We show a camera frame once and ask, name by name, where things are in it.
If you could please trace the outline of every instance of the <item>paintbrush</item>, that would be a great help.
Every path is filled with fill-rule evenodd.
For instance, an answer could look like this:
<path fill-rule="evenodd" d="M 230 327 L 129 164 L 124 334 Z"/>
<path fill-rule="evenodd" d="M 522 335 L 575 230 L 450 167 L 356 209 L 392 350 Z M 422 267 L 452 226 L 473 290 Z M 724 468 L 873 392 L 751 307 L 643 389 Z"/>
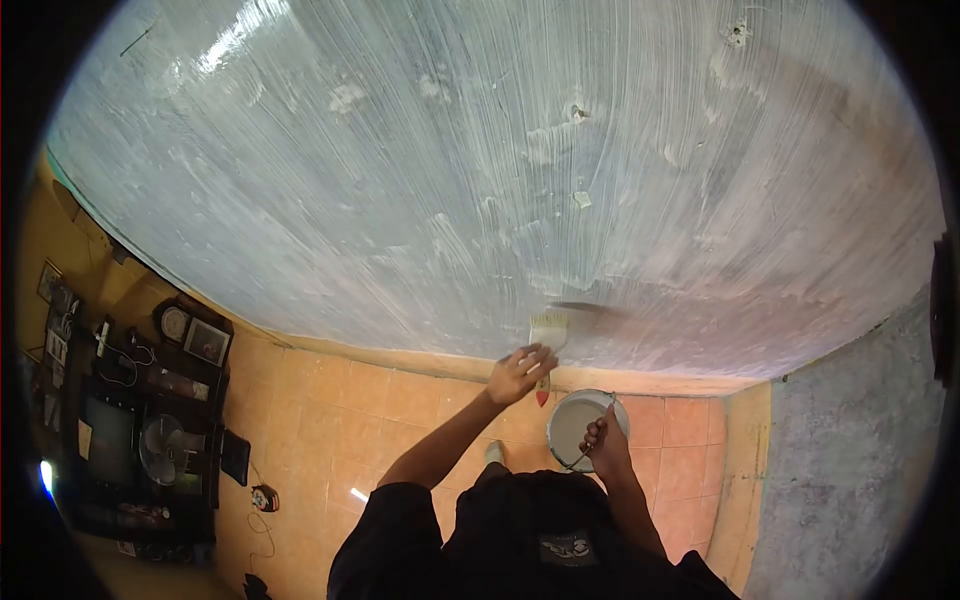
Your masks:
<path fill-rule="evenodd" d="M 556 354 L 566 346 L 566 329 L 569 325 L 569 318 L 562 312 L 534 315 L 530 318 L 530 343 L 539 342 Z M 537 404 L 542 407 L 550 397 L 550 373 L 537 382 L 534 390 L 537 392 Z"/>

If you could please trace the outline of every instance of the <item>picture frame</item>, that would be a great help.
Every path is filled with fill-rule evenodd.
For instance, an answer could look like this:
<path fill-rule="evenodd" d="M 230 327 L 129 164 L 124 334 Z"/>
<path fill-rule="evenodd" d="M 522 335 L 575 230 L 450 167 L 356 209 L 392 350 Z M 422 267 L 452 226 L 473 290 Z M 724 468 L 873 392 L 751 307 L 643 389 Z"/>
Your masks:
<path fill-rule="evenodd" d="M 40 282 L 36 285 L 36 294 L 50 303 L 54 296 L 53 284 L 63 279 L 63 273 L 49 260 L 43 261 L 43 271 L 40 272 Z"/>
<path fill-rule="evenodd" d="M 211 365 L 223 367 L 232 337 L 229 333 L 194 318 L 190 321 L 190 328 L 187 329 L 183 351 Z"/>

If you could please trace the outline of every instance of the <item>gray wall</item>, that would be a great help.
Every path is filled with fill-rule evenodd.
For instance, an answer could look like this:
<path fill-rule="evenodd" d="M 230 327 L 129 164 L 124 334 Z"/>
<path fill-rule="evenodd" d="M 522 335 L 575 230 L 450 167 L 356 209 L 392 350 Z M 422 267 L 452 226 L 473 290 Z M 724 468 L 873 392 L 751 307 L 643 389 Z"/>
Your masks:
<path fill-rule="evenodd" d="M 773 388 L 748 598 L 849 598 L 900 538 L 943 410 L 924 289 L 900 314 Z"/>
<path fill-rule="evenodd" d="M 943 230 L 845 0 L 132 0 L 49 148 L 171 280 L 373 348 L 498 358 L 566 300 L 623 317 L 566 364 L 781 374 Z"/>

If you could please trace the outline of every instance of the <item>person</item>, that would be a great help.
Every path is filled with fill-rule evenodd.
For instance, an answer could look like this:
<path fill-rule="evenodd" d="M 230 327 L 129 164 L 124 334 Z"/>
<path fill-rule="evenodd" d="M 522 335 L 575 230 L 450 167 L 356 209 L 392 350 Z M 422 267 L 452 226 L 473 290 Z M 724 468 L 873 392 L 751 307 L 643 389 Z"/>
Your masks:
<path fill-rule="evenodd" d="M 473 402 L 396 459 L 333 560 L 328 598 L 736 597 L 696 552 L 667 560 L 612 407 L 581 443 L 606 493 L 581 473 L 510 473 L 494 442 L 443 543 L 430 490 L 556 366 L 550 348 L 518 349 Z"/>

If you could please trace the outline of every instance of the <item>tiled floor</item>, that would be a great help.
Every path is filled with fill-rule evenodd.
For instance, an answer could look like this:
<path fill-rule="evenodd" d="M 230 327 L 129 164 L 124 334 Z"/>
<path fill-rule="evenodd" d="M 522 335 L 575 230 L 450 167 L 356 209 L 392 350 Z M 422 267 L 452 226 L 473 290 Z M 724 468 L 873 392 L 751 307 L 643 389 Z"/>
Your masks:
<path fill-rule="evenodd" d="M 262 514 L 263 523 L 249 516 L 250 489 L 222 475 L 218 568 L 239 591 L 252 569 L 275 600 L 323 597 L 330 562 L 363 512 L 363 500 L 351 491 L 370 493 L 394 459 L 483 388 L 284 350 L 242 334 L 229 365 L 227 427 L 252 443 L 252 462 L 277 490 L 280 510 Z M 562 396 L 555 393 L 551 402 Z M 722 400 L 618 397 L 630 415 L 634 469 L 670 559 L 691 548 L 706 555 L 723 473 Z M 514 472 L 559 470 L 545 445 L 549 408 L 526 397 L 505 411 L 433 491 L 445 539 L 457 495 L 480 473 L 491 439 L 504 441 Z M 251 485 L 256 480 L 251 469 Z M 268 536 L 252 530 L 264 524 L 271 528 L 271 558 L 256 556 L 271 554 Z"/>

